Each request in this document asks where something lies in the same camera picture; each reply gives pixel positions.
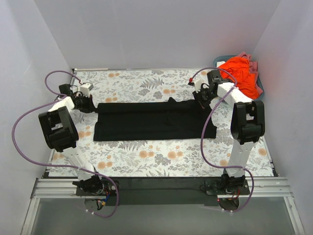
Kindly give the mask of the black t-shirt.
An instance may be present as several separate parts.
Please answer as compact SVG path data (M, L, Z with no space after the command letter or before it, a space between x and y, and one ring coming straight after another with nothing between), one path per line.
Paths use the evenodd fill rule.
M195 100L150 103L100 103L94 141L214 139L217 127Z

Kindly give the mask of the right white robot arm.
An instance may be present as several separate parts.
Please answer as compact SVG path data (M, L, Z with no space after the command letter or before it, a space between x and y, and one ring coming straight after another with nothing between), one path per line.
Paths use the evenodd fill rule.
M223 79L220 72L220 69L210 71L207 83L192 76L188 84L195 88L193 97L203 109L216 97L233 108L230 124L233 147L229 162L223 167L220 179L203 186L207 192L231 194L247 187L246 164L252 148L265 133L265 108L262 101L255 101L239 90L234 76Z

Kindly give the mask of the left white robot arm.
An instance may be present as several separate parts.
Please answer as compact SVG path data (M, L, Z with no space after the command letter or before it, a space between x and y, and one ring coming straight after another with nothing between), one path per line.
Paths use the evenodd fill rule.
M100 195L104 190L101 177L94 174L94 166L82 154L78 146L79 134L70 116L72 110L83 113L96 111L90 94L92 88L91 83L85 83L73 92L70 84L60 85L60 93L66 97L47 112L39 114L39 122L48 147L63 154L70 165L76 167L78 181L73 184L86 193Z

